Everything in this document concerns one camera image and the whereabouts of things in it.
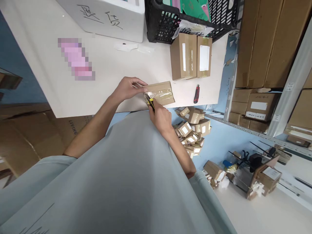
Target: stack of small boxes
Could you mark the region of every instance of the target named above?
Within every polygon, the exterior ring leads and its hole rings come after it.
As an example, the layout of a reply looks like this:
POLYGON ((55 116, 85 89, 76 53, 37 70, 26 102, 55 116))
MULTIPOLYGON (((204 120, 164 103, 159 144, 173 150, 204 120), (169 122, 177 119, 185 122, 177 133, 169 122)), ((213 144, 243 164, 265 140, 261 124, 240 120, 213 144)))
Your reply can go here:
POLYGON ((191 158, 199 155, 204 144, 204 136, 210 134, 210 120, 205 119, 205 112, 194 107, 180 107, 176 110, 185 122, 174 125, 175 132, 191 158))

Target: small cardboard box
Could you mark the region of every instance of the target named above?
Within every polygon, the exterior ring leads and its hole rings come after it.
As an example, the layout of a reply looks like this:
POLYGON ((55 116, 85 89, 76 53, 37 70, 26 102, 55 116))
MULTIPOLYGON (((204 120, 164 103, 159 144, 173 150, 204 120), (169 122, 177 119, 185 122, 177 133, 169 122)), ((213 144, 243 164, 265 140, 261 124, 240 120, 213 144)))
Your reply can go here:
POLYGON ((285 86, 302 34, 306 30, 307 20, 310 21, 311 18, 311 7, 311 0, 284 0, 264 87, 283 88, 285 86))
POLYGON ((280 93, 251 94, 246 110, 246 117, 260 121, 270 121, 280 98, 280 93))
POLYGON ((248 103, 245 102, 232 102, 231 112, 244 115, 246 113, 248 103))
POLYGON ((197 75, 197 36, 179 33, 170 46, 172 80, 197 75))
POLYGON ((175 102, 170 81, 146 85, 142 87, 147 88, 148 90, 147 92, 143 93, 144 100, 147 105, 149 104, 145 97, 145 94, 148 94, 150 98, 156 99, 156 101, 163 106, 175 102))
POLYGON ((189 113, 188 107, 180 107, 177 110, 178 110, 178 115, 180 116, 185 116, 187 113, 189 113))
POLYGON ((237 60, 236 88, 246 88, 248 86, 259 8, 260 0, 244 1, 237 60))
POLYGON ((191 146, 188 146, 188 145, 184 145, 184 147, 188 150, 191 150, 194 152, 194 156, 195 155, 199 155, 199 153, 201 152, 202 148, 200 145, 197 145, 197 144, 194 144, 194 145, 191 145, 191 146))
POLYGON ((240 120, 241 120, 242 116, 244 116, 244 115, 230 112, 230 114, 228 116, 228 121, 230 123, 233 123, 233 124, 236 124, 236 125, 240 125, 240 120))
POLYGON ((197 37, 197 78, 210 76, 212 38, 197 37))
POLYGON ((192 128, 191 128, 191 126, 189 125, 188 122, 181 123, 176 129, 180 132, 180 134, 183 137, 186 137, 189 133, 192 132, 192 128))
POLYGON ((250 124, 251 119, 245 118, 245 117, 241 117, 240 118, 240 126, 244 127, 244 128, 249 128, 249 124, 250 124))
POLYGON ((195 141, 197 141, 198 137, 193 133, 193 131, 191 133, 189 133, 185 139, 189 142, 189 143, 194 143, 195 141))
POLYGON ((224 176, 226 175, 226 172, 222 170, 221 167, 219 167, 217 164, 215 164, 212 161, 208 161, 204 169, 208 172, 208 174, 217 181, 222 181, 224 176))
POLYGON ((259 133, 266 133, 269 128, 269 123, 261 122, 257 120, 250 120, 249 129, 259 133))
POLYGON ((265 170, 260 172, 257 176, 257 180, 262 183, 269 190, 280 180, 282 173, 272 167, 267 167, 265 170))

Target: shelving unit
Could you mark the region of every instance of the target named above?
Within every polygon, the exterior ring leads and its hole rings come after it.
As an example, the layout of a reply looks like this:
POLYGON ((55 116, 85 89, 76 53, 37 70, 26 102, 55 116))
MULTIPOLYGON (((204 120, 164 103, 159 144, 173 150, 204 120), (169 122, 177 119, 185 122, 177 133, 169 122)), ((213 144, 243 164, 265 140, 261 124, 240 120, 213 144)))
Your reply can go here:
POLYGON ((233 90, 235 89, 236 82, 236 71, 237 71, 237 59, 234 61, 233 76, 231 77, 231 82, 229 85, 228 99, 226 108, 224 111, 224 118, 217 118, 212 115, 206 114, 207 118, 219 121, 221 123, 227 124, 234 128, 240 129, 242 131, 248 132, 250 134, 259 136, 261 138, 270 140, 276 144, 284 146, 295 152, 303 154, 308 157, 312 157, 312 151, 307 148, 297 146, 282 140, 275 138, 276 136, 283 133, 289 117, 296 105, 297 99, 301 93, 303 85, 308 77, 308 74, 312 68, 312 19, 310 19, 309 25, 299 47, 297 56, 289 73, 286 85, 283 89, 281 98, 277 104, 276 110, 274 112, 273 120, 270 123, 267 134, 258 133, 251 131, 249 129, 240 127, 238 125, 228 122, 228 116, 231 111, 231 103, 233 90))

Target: finger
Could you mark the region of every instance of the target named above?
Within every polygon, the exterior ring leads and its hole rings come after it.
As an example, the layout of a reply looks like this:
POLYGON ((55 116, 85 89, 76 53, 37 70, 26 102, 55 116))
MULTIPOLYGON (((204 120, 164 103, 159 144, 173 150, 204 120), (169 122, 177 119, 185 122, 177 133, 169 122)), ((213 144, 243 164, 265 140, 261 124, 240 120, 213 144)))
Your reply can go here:
POLYGON ((137 77, 131 77, 130 80, 131 80, 132 83, 136 82, 136 83, 138 83, 140 85, 148 85, 147 83, 145 83, 144 81, 140 80, 137 77))
POLYGON ((150 116, 150 120, 152 122, 154 122, 154 119, 155 119, 155 113, 153 111, 153 108, 151 106, 149 106, 149 116, 150 116))

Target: white table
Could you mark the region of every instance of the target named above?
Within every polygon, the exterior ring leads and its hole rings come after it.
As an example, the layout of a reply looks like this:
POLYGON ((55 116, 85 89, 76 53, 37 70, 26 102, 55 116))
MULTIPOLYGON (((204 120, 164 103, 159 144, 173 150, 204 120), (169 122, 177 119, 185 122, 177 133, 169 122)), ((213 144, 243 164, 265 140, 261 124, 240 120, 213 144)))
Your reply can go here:
MULTIPOLYGON (((171 81, 175 103, 170 107, 193 106, 196 85, 197 105, 218 103, 228 35, 213 43, 211 76, 198 80, 172 81, 170 45, 149 43, 151 54, 137 50, 117 51, 124 41, 84 32, 55 0, 2 0, 1 11, 36 76, 56 117, 92 115, 97 112, 124 76, 136 76, 148 84, 171 81), (75 81, 61 57, 58 38, 81 38, 89 53, 95 81, 75 81)), ((142 94, 124 101, 117 112, 146 110, 142 94)))

